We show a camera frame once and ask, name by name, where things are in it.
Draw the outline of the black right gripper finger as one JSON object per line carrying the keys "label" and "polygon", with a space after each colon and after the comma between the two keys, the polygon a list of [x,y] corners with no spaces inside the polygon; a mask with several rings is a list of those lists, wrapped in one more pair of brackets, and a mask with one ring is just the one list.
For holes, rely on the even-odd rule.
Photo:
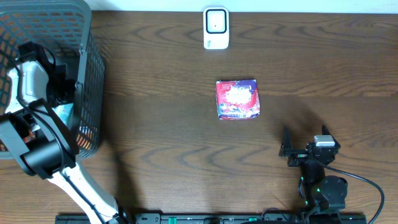
{"label": "black right gripper finger", "polygon": [[288,157],[291,155],[293,150],[292,141],[290,138],[289,129],[285,126],[283,128],[282,144],[279,150],[280,157]]}
{"label": "black right gripper finger", "polygon": [[[326,125],[322,126],[322,135],[332,135]],[[339,147],[340,144],[338,143],[338,141],[334,137],[333,137],[333,139],[335,140],[335,146],[334,147]]]}

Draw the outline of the mint green snack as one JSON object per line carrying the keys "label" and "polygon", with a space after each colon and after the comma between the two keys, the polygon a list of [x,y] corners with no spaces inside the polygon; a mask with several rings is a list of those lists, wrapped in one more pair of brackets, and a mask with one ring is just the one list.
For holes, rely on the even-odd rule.
{"label": "mint green snack", "polygon": [[73,114],[73,103],[59,105],[53,108],[53,110],[56,115],[61,119],[61,121],[67,126]]}

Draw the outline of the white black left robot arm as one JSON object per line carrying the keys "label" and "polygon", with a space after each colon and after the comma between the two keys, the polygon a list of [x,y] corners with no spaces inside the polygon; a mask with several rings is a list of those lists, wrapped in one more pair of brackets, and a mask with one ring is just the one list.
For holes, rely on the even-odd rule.
{"label": "white black left robot arm", "polygon": [[8,58],[11,100],[1,116],[1,141],[30,176],[58,186],[86,213],[90,223],[132,223],[117,200],[102,189],[81,163],[76,139],[54,108],[75,96],[67,65],[57,64],[43,45],[26,42]]}

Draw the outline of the red purple snack bag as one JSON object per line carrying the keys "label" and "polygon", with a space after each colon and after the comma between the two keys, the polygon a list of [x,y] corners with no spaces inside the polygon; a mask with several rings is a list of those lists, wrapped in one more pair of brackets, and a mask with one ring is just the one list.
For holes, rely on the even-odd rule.
{"label": "red purple snack bag", "polygon": [[257,80],[218,80],[215,92],[219,119],[253,119],[261,113]]}

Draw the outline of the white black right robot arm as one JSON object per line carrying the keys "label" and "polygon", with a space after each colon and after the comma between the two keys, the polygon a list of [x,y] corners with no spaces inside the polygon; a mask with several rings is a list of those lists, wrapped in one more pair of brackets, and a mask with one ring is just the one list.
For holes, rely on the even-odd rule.
{"label": "white black right robot arm", "polygon": [[325,125],[321,135],[314,136],[304,149],[293,147],[289,129],[284,128],[279,156],[288,159],[289,167],[300,168],[298,191],[306,204],[297,215],[298,222],[341,223],[348,183],[342,177],[325,174],[325,167],[335,160],[339,149],[340,144]]}

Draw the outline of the orange Top chocolate bar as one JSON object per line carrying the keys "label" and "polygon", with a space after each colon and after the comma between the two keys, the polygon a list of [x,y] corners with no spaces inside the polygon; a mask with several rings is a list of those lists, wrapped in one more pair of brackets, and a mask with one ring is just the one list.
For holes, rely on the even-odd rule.
{"label": "orange Top chocolate bar", "polygon": [[34,132],[32,132],[32,131],[30,131],[29,134],[26,137],[22,138],[23,142],[26,143],[26,144],[28,142],[31,142],[31,141],[35,140],[35,139],[36,139],[36,134]]}

